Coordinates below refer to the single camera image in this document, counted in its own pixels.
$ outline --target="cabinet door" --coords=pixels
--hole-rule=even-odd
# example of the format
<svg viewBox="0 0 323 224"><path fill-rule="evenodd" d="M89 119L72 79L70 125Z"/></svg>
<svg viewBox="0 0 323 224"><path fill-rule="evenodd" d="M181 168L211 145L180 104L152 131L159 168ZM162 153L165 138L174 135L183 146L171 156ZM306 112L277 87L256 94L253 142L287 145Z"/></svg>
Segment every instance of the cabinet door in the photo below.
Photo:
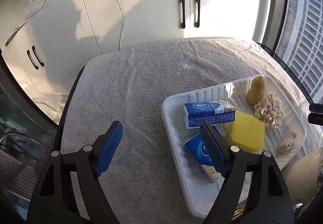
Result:
<svg viewBox="0 0 323 224"><path fill-rule="evenodd" d="M16 34L7 47L3 48L2 56L28 97L58 124L64 106L56 104L58 92L47 79L44 69L36 59L24 28Z"/></svg>
<svg viewBox="0 0 323 224"><path fill-rule="evenodd" d="M124 25L121 49L184 40L190 37L190 5L185 0L182 28L181 0L121 0Z"/></svg>
<svg viewBox="0 0 323 224"><path fill-rule="evenodd" d="M123 12L120 0L84 0L102 54L120 50Z"/></svg>
<svg viewBox="0 0 323 224"><path fill-rule="evenodd" d="M197 2L191 0L191 38L252 39L259 0L200 1L200 26L197 27Z"/></svg>
<svg viewBox="0 0 323 224"><path fill-rule="evenodd" d="M83 0L47 0L24 29L65 103L81 68L101 54Z"/></svg>

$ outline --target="chair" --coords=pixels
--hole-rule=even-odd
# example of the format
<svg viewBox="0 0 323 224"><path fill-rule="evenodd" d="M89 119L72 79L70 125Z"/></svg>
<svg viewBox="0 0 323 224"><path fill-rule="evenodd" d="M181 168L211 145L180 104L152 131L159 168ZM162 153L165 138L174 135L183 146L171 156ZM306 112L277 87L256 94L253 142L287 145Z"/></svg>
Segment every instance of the chair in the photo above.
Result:
<svg viewBox="0 0 323 224"><path fill-rule="evenodd" d="M52 151L52 147L39 142L31 136L16 131L10 131L0 136L0 143L7 137L14 135L31 140L49 152ZM45 160L39 159L33 166L29 166L0 148L0 186L16 196L30 201L45 162Z"/></svg>

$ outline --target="gray tablecloth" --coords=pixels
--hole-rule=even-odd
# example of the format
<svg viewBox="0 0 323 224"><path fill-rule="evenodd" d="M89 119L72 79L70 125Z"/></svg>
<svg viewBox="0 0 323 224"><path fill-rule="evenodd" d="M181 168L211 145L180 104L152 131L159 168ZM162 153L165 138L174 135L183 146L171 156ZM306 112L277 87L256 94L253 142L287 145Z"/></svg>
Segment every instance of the gray tablecloth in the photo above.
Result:
<svg viewBox="0 0 323 224"><path fill-rule="evenodd" d="M283 90L306 131L292 162L323 146L307 122L308 102L285 71L256 43L195 40L142 46L92 59L68 108L62 153L74 152L122 122L123 138L102 189L121 223L201 223L187 210L161 115L165 98L267 74ZM76 199L81 214L86 215Z"/></svg>

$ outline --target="blue tissue package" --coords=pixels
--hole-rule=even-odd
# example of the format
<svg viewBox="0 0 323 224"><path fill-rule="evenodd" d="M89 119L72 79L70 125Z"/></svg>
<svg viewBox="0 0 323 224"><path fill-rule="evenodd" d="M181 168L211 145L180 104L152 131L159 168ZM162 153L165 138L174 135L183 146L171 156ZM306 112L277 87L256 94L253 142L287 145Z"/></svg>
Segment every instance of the blue tissue package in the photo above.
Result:
<svg viewBox="0 0 323 224"><path fill-rule="evenodd" d="M200 127L205 121L214 126L234 120L235 107L226 101L184 104L184 121L187 129Z"/></svg>
<svg viewBox="0 0 323 224"><path fill-rule="evenodd" d="M213 129L217 135L222 135L215 126ZM222 178L221 174L214 169L213 163L203 145L200 134L191 138L184 146L190 153L195 164L198 165L199 169L210 183L216 183Z"/></svg>

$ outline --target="plastic tray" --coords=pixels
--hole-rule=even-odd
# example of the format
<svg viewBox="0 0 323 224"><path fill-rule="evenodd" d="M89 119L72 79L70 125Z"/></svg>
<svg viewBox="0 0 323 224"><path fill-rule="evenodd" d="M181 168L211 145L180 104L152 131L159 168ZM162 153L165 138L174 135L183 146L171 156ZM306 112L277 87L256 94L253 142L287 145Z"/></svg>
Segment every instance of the plastic tray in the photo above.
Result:
<svg viewBox="0 0 323 224"><path fill-rule="evenodd" d="M272 152L279 168L283 169L303 145L306 138L305 130L283 92L269 76L262 76L267 82L266 93L274 92L282 101L283 110L286 113L282 126L272 131L265 131L264 144L264 149ZM166 98L163 102L161 112L171 145L177 173L187 207L194 216L200 218L205 218L207 216L220 191L223 179L217 183L209 183L190 158L189 153L186 151L184 143L196 135L199 132L199 128L186 129L183 119L183 104L201 101L225 100L234 105L237 110L244 113L254 114L252 106L246 100L246 94L254 77L256 76L173 95ZM223 125L217 125L216 127L223 135L226 134L226 130ZM277 147L291 130L297 133L294 145L287 154L277 153ZM251 173L246 173L239 203L245 200L248 196L250 180Z"/></svg>

